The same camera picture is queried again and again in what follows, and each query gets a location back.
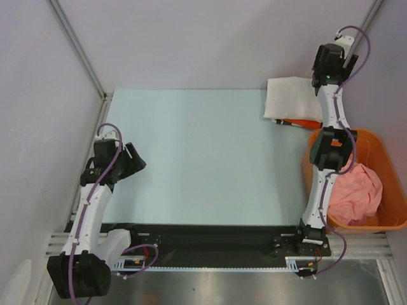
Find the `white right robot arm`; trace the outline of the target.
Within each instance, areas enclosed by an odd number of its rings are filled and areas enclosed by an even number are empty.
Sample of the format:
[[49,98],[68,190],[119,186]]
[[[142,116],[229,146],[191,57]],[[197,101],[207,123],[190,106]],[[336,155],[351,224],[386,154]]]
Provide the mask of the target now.
[[343,67],[344,62],[344,47],[328,43],[319,46],[312,66],[312,87],[322,109],[322,128],[310,149],[312,186],[293,239],[293,247],[301,255],[308,255],[316,245],[323,244],[335,180],[349,171],[343,167],[350,157],[355,157],[357,132],[349,127],[341,101],[342,86],[352,72]]

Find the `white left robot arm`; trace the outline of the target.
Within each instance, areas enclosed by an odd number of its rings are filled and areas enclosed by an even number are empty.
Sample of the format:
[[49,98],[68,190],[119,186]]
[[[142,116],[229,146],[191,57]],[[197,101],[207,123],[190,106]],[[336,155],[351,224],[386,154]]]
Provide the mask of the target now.
[[100,243],[99,233],[115,185],[143,170],[146,162],[133,143],[118,139],[96,140],[80,176],[80,200],[69,237],[58,255],[48,259],[47,270],[62,299],[105,296],[111,286],[111,270],[124,251],[133,254],[140,238],[127,229],[113,229]]

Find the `white t-shirt red graphic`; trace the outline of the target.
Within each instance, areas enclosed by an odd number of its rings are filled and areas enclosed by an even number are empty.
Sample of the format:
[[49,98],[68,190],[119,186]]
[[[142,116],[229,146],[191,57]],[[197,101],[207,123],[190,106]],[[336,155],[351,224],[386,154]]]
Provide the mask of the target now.
[[322,122],[322,110],[310,78],[270,78],[267,81],[264,118]]

